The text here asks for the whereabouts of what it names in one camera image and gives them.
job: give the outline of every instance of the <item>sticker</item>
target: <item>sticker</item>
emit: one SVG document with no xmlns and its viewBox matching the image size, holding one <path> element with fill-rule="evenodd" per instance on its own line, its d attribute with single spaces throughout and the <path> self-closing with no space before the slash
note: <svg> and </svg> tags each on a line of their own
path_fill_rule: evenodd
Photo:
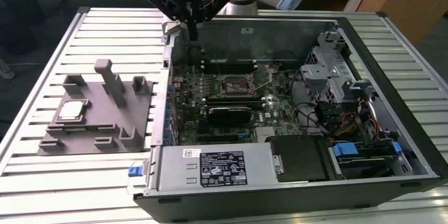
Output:
<svg viewBox="0 0 448 224">
<path fill-rule="evenodd" d="M 241 28 L 241 34 L 252 34 L 253 28 Z"/>
<path fill-rule="evenodd" d="M 201 154 L 201 149 L 184 149 L 183 157 L 199 157 Z"/>
<path fill-rule="evenodd" d="M 203 187 L 247 185 L 243 152 L 199 152 L 199 155 L 201 162 L 200 182 Z"/>
</svg>

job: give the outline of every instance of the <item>black plastic part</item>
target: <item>black plastic part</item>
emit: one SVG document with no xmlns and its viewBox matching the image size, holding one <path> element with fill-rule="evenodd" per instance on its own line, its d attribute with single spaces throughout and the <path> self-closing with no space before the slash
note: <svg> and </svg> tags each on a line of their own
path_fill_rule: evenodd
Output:
<svg viewBox="0 0 448 224">
<path fill-rule="evenodd" d="M 239 135 L 217 135 L 217 136 L 199 136 L 197 142 L 200 143 L 220 143 L 220 142 L 237 142 Z"/>
<path fill-rule="evenodd" d="M 249 108 L 213 108 L 208 111 L 207 119 L 216 125 L 239 125 L 251 121 Z"/>
<path fill-rule="evenodd" d="M 328 140 L 321 136 L 303 137 L 301 135 L 269 136 L 272 154 L 281 159 L 284 173 L 277 175 L 279 182 L 324 181 L 331 180 L 332 166 L 327 166 L 324 156 Z"/>
<path fill-rule="evenodd" d="M 387 18 L 388 17 L 385 12 L 376 12 L 376 14 L 380 18 Z"/>
<path fill-rule="evenodd" d="M 255 0 L 248 0 L 248 1 L 231 0 L 229 3 L 233 5 L 249 5 L 255 3 Z"/>
<path fill-rule="evenodd" d="M 88 13 L 91 11 L 91 8 L 88 6 L 80 6 L 77 8 L 76 13 Z"/>
<path fill-rule="evenodd" d="M 263 109 L 264 101 L 260 97 L 227 97 L 227 98 L 208 98 L 205 105 L 209 108 L 216 107 L 248 107 L 252 110 Z"/>
<path fill-rule="evenodd" d="M 349 50 L 349 47 L 348 47 L 348 45 L 345 45 L 344 47 L 343 47 L 343 50 L 341 50 L 341 56 L 343 56 L 343 58 L 344 58 L 344 60 L 345 60 L 345 63 L 347 63 L 347 66 L 348 66 L 348 68 L 349 68 L 349 70 L 351 70 L 351 72 L 352 72 L 352 74 L 353 74 L 353 77 L 355 77 L 355 80 L 361 80 L 363 78 L 361 78 L 361 75 L 359 74 L 359 72 L 357 72 L 357 70 L 356 70 L 356 67 L 355 67 L 355 65 L 353 65 L 353 62 L 352 62 L 352 60 L 349 59 L 351 56 L 352 55 L 352 52 L 351 52 L 351 50 Z"/>
</svg>

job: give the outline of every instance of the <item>white label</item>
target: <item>white label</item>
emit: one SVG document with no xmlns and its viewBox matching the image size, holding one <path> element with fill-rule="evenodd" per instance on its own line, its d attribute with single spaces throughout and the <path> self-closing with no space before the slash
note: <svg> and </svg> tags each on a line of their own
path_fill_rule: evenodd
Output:
<svg viewBox="0 0 448 224">
<path fill-rule="evenodd" d="M 241 34 L 252 34 L 253 28 L 241 28 Z"/>
<path fill-rule="evenodd" d="M 199 157 L 201 154 L 201 149 L 184 149 L 183 157 Z"/>
</svg>

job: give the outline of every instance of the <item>aluminum slotted table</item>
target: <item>aluminum slotted table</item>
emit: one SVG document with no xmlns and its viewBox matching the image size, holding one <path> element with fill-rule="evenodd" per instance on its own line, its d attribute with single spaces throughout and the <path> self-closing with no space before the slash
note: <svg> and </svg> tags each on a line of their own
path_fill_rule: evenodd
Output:
<svg viewBox="0 0 448 224">
<path fill-rule="evenodd" d="M 71 23 L 53 56 L 36 82 L 7 136 L 0 144 L 1 223 L 96 223 L 127 221 L 156 223 L 127 192 L 128 167 L 149 157 L 141 153 L 37 156 L 40 139 L 59 106 L 64 77 L 81 73 L 100 80 L 95 61 L 109 58 L 121 80 L 144 75 L 152 82 L 164 78 L 163 14 L 156 9 L 84 9 Z M 345 16 L 389 77 L 411 111 L 448 157 L 448 87 L 400 31 L 376 13 L 261 11 L 261 15 Z M 363 76 L 357 62 L 355 66 Z M 157 92 L 153 86 L 149 119 L 156 119 Z M 156 121 L 148 120 L 145 142 Z M 141 180 L 136 185 L 144 186 Z M 439 187 L 359 210 L 307 212 L 236 218 L 205 223 L 440 223 L 447 221 L 448 189 Z"/>
</svg>

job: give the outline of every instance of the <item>barcode sticker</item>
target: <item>barcode sticker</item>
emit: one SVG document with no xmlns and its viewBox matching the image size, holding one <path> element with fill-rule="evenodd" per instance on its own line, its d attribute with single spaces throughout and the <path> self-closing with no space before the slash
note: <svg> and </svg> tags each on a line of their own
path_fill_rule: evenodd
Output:
<svg viewBox="0 0 448 224">
<path fill-rule="evenodd" d="M 184 149 L 183 157 L 199 157 L 201 154 L 201 149 Z"/>
</svg>

